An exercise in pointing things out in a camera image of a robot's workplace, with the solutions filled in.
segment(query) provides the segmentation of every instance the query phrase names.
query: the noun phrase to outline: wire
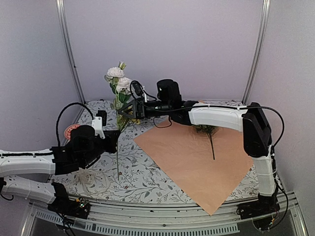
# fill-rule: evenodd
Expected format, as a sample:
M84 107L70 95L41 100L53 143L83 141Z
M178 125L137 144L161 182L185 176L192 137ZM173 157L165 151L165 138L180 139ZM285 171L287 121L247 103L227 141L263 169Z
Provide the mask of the wire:
M142 85L139 83L139 81L133 80L133 81L131 81L131 83L130 83L130 93L131 93L131 87L132 87L132 84L133 84L133 83L137 83L137 84L142 88ZM142 88L142 91L143 91L148 97L153 98L153 101L156 101L156 100L157 100L156 97L154 97L154 96L152 96L152 95L149 95L143 88Z
M170 122L170 124L169 125L167 125L167 126L163 126L163 127L159 127L159 126L157 126L156 125L156 123L155 123L155 121L154 121L154 119L155 119L156 117L153 117L153 124L154 124L154 126L156 127L156 128L159 128L159 129L164 129L164 128L168 128L168 127L171 127L172 126L172 120L171 120L171 117L169 116L168 117L168 121Z
M64 232L68 235L68 236L71 236L67 230L70 230L72 235L73 236L76 236L73 229L70 227L69 223L68 223L68 219L64 216L64 215L61 215L60 213L56 212L58 214L58 216L63 220L63 227L64 227Z
M3 198L3 199L5 199L5 200L7 200L7 201L13 201L13 199L14 199L14 196L12 195L12 198L6 198L4 195L2 195L2 194L0 194L0 196Z
M286 208L285 208L285 212L284 212L284 214L283 214L283 217L277 222L277 224L272 225L272 226L270 227L270 229L273 229L274 227L276 227L277 225L279 225L279 224L284 220L284 218L285 218L285 216L286 216L286 213L287 213L287 211L288 211L288 208L289 208L289 198L287 197L287 194L285 193L285 191L284 191L282 188L280 188L280 186L279 186L279 184L278 184L278 182L277 182L276 179L275 179L275 183L276 183L276 186L280 189L281 192L283 192L283 194L284 194L284 196L285 196L285 199L286 199Z
M273 108L271 108L271 107L264 107L264 106L255 106L255 107L248 107L248 106L246 106L246 107L229 107L229 106L221 106L221 105L200 105L200 106L182 107L182 108L173 109L173 110L168 110L168 111L161 111L161 110L154 109L154 108L152 108L152 107L149 107L149 106L145 105L144 103L140 102L140 101L134 96L134 94L133 94L133 92L132 92L132 86L131 86L131 85L132 85L132 83L136 83L136 82L138 83L138 81L133 80L133 81L130 83L130 94L131 94L131 96L133 97L134 100L136 100L140 105L142 105L142 106L148 108L149 110L152 110L152 111L155 111L155 112L165 113L165 112L177 112L177 111L183 111L183 110L187 110L187 109L191 109L191 108L202 108L202 107L227 108L227 109L232 109L232 110L248 110L248 109L261 108L261 109L266 109L266 110L270 110L270 111L275 112L275 113L279 116L279 118L280 118L280 120L281 120L281 123L282 123L282 131L281 131L281 134L280 134L280 136L278 137L278 139L277 139L277 141L275 142L275 144L272 145L272 152L274 152L275 146L278 144L278 142L280 141L280 139L282 138L282 136L283 136L283 134L284 134L284 119L283 119L283 117L281 116L281 114L280 114L277 110L275 110L275 109L273 109Z
M60 139L59 139L59 132L58 132L59 121L60 121L60 118L61 118L62 114L64 113L64 111L65 111L67 108L69 108L69 107L71 107L71 106L73 106L73 105L80 105L80 106L84 107L84 108L90 113L90 115L92 116L92 119L94 119L94 116L93 116L91 110L90 110L86 105L84 105L84 104L82 104L82 103L80 103L80 102L73 102L73 103L70 103L70 104L66 105L66 106L62 109L62 111L60 112L60 114L59 114L59 116L58 116L58 119L57 119L57 122L56 122L56 137L57 137L57 142L58 142L58 147L59 147L59 148L60 148Z
M154 96L152 96L152 95L149 95L145 90L143 90L143 91L144 91L144 93L145 93L148 97L153 98L153 101L156 101L156 100L157 100L156 97L154 97Z

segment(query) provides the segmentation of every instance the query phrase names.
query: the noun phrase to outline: metal frame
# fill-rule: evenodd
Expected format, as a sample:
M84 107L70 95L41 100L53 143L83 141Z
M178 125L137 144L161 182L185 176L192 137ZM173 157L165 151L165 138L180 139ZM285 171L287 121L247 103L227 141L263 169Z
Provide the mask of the metal frame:
M85 104L86 100L85 100L84 93L83 93L81 83L79 80L79 75L78 75L77 67L75 65L72 47L71 47L71 43L70 43L69 32L68 32L68 27L67 27L67 22L66 22L66 18L65 18L65 12L64 12L63 0L56 0L56 4L57 4L58 17L59 17L59 21L60 21L60 27L61 27L62 34L63 34L63 41L65 44L65 49L67 52L74 85L75 85L78 97L80 99L80 102Z
M297 199L293 192L287 194L289 198L288 209L292 214L296 232L299 236L308 236ZM286 206L284 194L278 194L278 200L281 212L284 212ZM183 206L182 204L139 204L91 200L89 218L87 220L75 219L73 228L109 236L226 235L227 231L225 229L230 229L230 227L244 221L253 220L241 220L240 216L235 214L237 205L240 202L249 201L253 200L226 202L215 214L209 216L197 204L185 204ZM21 236L30 235L35 217L59 225L62 224L58 215L48 211L43 203L30 203L29 209Z
M250 70L250 75L247 81L247 85L244 91L242 103L244 105L247 105L248 99L250 97L252 85L254 82L254 78L257 71L257 65L259 62L260 52L262 49L263 40L266 34L266 28L268 23L268 15L269 15L269 8L270 8L270 0L263 0L263 6L262 6L262 12L261 12L261 18L260 18L260 27L259 27L259 33L258 33L258 40L256 44L255 54L252 61L252 66Z

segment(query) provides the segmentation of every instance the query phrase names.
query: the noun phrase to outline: white carnation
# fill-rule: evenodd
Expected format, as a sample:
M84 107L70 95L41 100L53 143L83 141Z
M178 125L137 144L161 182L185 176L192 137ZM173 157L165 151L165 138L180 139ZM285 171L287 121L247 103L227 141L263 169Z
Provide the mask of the white carnation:
M125 94L130 94L130 83L131 79L127 77L120 78L116 86L117 92L124 91Z
M122 78L124 76L125 73L119 67L112 67L107 71L107 77L109 79L112 79L113 77Z

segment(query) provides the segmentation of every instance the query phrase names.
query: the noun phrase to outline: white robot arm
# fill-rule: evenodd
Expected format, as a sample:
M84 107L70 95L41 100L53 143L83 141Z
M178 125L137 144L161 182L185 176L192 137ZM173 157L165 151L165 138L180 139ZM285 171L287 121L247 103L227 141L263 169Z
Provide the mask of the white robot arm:
M170 79L159 81L157 90L159 100L147 101L144 99L143 95L146 92L141 84L132 81L130 91L134 100L122 107L118 111L119 114L137 119L169 115L174 122L184 125L212 125L243 132L244 151L252 157L255 164L259 195L256 202L240 204L237 213L241 218L250 218L280 209L277 200L278 185L275 182L276 162L271 128L258 103L252 103L250 106L227 107L183 101L178 84Z
M105 151L115 153L120 132L103 131L105 124L106 113L99 111L91 126L82 125L71 131L70 141L64 147L28 152L0 150L0 193L42 201L49 210L87 218L88 202L70 200L62 184L41 183L17 175L68 174L90 167Z
M211 107L211 104L209 104L209 107L200 107L203 105L205 104L196 103L188 112L191 124L212 125L243 132L243 116L248 112L246 109L247 106L234 107L235 110L232 110L229 108ZM260 157L252 156L259 182L259 194L261 196L270 197L276 190L272 156L274 154L271 153L271 145L268 146L267 155Z

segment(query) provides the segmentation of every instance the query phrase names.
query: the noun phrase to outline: brown paper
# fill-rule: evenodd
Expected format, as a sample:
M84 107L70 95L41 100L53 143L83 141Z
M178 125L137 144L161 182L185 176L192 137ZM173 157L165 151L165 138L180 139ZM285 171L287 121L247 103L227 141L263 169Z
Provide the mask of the brown paper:
M164 121L159 126L167 126ZM212 215L252 166L244 152L243 134L219 128L213 135L215 160L206 134L173 123L152 128L134 141L198 205Z

